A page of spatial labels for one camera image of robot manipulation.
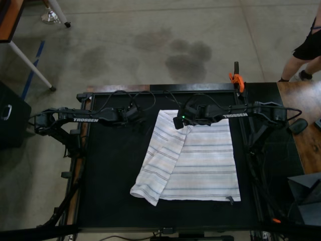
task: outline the floor stain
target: floor stain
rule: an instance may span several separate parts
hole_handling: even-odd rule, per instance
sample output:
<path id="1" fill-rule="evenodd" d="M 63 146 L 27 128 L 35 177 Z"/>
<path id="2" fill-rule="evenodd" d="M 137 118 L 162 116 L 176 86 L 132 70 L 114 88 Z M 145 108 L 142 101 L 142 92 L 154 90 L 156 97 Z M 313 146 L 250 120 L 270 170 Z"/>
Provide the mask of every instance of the floor stain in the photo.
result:
<path id="1" fill-rule="evenodd" d="M 129 75 L 137 83 L 140 83 L 137 71 L 139 69 L 140 61 L 135 57 L 127 58 L 123 61 L 125 69 L 128 71 Z"/>
<path id="2" fill-rule="evenodd" d="M 86 50 L 77 64 L 83 76 L 88 78 L 98 77 L 108 71 L 109 66 L 104 58 L 106 48 L 97 46 Z"/>
<path id="3" fill-rule="evenodd" d="M 190 49 L 190 43 L 186 40 L 175 39 L 171 42 L 170 49 L 173 52 L 186 53 Z"/>
<path id="4" fill-rule="evenodd" d="M 204 63 L 188 54 L 170 56 L 166 62 L 171 78 L 180 82 L 202 81 L 206 76 Z"/>
<path id="5" fill-rule="evenodd" d="M 207 62 L 212 58 L 212 49 L 210 46 L 199 41 L 191 45 L 189 54 L 201 61 Z"/>
<path id="6" fill-rule="evenodd" d="M 201 41 L 189 44 L 186 40 L 176 39 L 170 43 L 170 49 L 180 54 L 172 55 L 165 61 L 173 80 L 183 83 L 201 82 L 207 71 L 205 62 L 212 58 L 212 49 Z"/>
<path id="7" fill-rule="evenodd" d="M 161 29 L 157 32 L 146 32 L 134 38 L 133 46 L 137 49 L 154 51 L 164 46 L 173 37 L 170 29 Z"/>

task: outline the wooden table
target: wooden table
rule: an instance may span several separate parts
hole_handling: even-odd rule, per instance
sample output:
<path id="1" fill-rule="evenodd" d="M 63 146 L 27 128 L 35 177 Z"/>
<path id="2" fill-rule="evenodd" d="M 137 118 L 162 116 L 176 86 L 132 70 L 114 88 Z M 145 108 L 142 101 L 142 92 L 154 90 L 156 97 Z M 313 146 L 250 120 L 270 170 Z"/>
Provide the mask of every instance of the wooden table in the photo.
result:
<path id="1" fill-rule="evenodd" d="M 321 118 L 321 81 L 280 82 L 277 86 L 284 106 L 301 109 L 298 118 L 308 122 L 303 132 L 293 136 L 305 173 L 321 172 L 321 132 L 314 125 Z"/>
<path id="2" fill-rule="evenodd" d="M 66 27 L 70 27 L 66 17 L 61 11 L 56 0 L 49 0 L 59 19 L 63 21 Z M 6 15 L 0 24 L 0 43 L 8 43 L 12 50 L 19 55 L 20 58 L 39 76 L 39 78 L 49 87 L 51 91 L 56 88 L 42 75 L 42 73 L 33 65 L 33 63 L 24 55 L 24 53 L 15 45 L 12 38 L 15 34 L 16 27 L 24 9 L 25 0 L 11 0 L 11 4 Z"/>

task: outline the concrete floor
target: concrete floor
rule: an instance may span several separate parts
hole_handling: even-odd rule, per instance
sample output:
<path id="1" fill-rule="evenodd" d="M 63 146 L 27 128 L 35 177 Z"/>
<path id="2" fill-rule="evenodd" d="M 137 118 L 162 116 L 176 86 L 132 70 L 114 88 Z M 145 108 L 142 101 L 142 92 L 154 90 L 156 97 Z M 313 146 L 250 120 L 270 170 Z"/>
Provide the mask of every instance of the concrete floor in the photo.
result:
<path id="1" fill-rule="evenodd" d="M 14 42 L 57 87 L 34 76 L 26 102 L 33 113 L 79 108 L 88 85 L 226 83 L 233 62 L 247 82 L 276 82 L 292 50 L 309 32 L 319 0 L 60 0 L 72 28 L 40 21 L 41 3 L 27 4 Z M 29 68 L 0 45 L 0 80 L 21 95 Z M 44 223 L 65 195 L 64 147 L 34 136 L 0 153 L 0 230 Z M 149 234 L 126 234 L 144 237 Z M 102 234 L 80 234 L 98 240 Z M 249 240 L 248 232 L 235 233 Z"/>

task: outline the person's leg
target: person's leg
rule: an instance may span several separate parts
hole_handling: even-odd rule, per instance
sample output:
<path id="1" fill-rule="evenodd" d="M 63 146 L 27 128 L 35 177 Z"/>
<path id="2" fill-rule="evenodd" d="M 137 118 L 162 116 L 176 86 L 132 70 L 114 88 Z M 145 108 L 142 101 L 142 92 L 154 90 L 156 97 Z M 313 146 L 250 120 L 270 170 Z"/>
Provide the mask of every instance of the person's leg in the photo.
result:
<path id="1" fill-rule="evenodd" d="M 313 75 L 321 70 L 321 56 L 313 59 L 305 68 L 307 74 Z"/>
<path id="2" fill-rule="evenodd" d="M 298 59 L 298 58 L 295 58 L 294 56 L 292 56 L 283 69 L 281 80 L 282 81 L 289 81 L 290 78 L 292 78 L 292 76 L 296 74 L 296 72 L 299 70 L 299 68 L 303 64 L 308 63 L 309 61 L 310 60 L 302 60 L 302 59 Z"/>

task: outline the black tabletop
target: black tabletop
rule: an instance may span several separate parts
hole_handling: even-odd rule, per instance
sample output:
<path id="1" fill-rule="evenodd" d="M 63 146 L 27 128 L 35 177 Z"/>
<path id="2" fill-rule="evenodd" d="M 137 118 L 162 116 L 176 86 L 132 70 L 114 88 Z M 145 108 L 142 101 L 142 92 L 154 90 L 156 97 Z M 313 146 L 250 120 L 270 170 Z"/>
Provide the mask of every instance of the black tabletop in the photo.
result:
<path id="1" fill-rule="evenodd" d="M 222 86 L 226 88 L 226 85 L 217 85 L 217 89 L 224 89 Z M 158 111 L 177 109 L 174 102 L 169 101 L 160 92 L 157 93 L 158 90 L 164 88 L 168 89 L 170 86 L 150 87 L 156 92 L 156 105 L 148 112 L 146 124 L 141 130 L 111 129 L 91 124 L 77 224 L 81 228 L 106 228 L 108 230 L 129 230 L 130 228 L 142 230 L 163 227 L 255 229 L 259 221 L 250 173 L 245 161 L 245 148 L 239 119 L 229 121 L 241 194 L 240 202 L 231 205 L 229 202 L 215 201 L 160 200 L 154 207 L 145 199 L 129 194 L 144 160 Z M 180 86 L 172 86 L 172 90 L 175 88 L 177 90 Z M 193 88 L 189 89 L 196 90 L 197 87 L 193 85 Z M 248 84 L 248 90 L 250 101 L 282 103 L 275 83 Z M 235 93 L 232 91 L 212 92 L 209 89 L 206 91 L 221 105 L 235 104 Z M 191 92 L 176 92 L 175 96 L 178 101 L 184 102 L 192 94 Z M 95 95 L 94 109 L 100 108 L 107 97 L 107 94 Z M 137 101 L 147 107 L 152 102 L 152 97 L 142 94 Z M 125 95 L 116 95 L 109 105 L 126 106 L 128 102 L 128 97 Z M 272 177 L 270 172 L 276 172 L 276 175 L 269 180 L 270 185 L 274 186 L 275 181 L 281 182 L 278 184 L 281 188 L 273 188 L 273 191 L 275 195 L 281 192 L 278 196 L 280 199 L 287 198 L 284 192 L 287 188 L 284 177 L 303 173 L 293 139 L 286 131 L 281 131 L 273 134 L 268 142 L 266 160 L 268 178 Z M 281 152 L 284 154 L 284 149 L 286 153 L 290 152 L 290 155 L 280 161 L 276 155 L 280 155 Z M 282 165 L 287 165 L 290 159 L 291 168 L 284 172 Z M 281 164 L 274 168 L 274 161 Z"/>

